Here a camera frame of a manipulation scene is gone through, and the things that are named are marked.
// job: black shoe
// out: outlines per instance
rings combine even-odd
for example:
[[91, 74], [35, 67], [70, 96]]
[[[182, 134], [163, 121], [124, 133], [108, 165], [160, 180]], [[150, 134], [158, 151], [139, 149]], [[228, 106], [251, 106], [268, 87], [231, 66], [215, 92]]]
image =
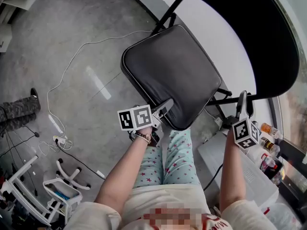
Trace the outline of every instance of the black shoe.
[[37, 99], [37, 101], [38, 101], [38, 109], [40, 110], [40, 103], [39, 103], [39, 99], [38, 99], [38, 94], [37, 94], [37, 91], [36, 91], [36, 89], [35, 88], [32, 88], [31, 90], [30, 90], [30, 94], [31, 94], [31, 96], [33, 96], [33, 97], [35, 97], [36, 99]]

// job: pajama pants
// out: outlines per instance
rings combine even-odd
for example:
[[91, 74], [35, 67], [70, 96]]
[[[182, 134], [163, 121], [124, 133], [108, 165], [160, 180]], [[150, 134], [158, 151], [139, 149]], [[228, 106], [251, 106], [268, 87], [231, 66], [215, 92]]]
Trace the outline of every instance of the pajama pants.
[[0, 104], [0, 132], [4, 128], [7, 131], [19, 129], [35, 120], [35, 112], [39, 110], [39, 101], [33, 96]]
[[164, 184], [200, 185], [192, 153], [190, 129], [172, 131], [165, 169], [162, 148], [147, 147], [133, 188]]

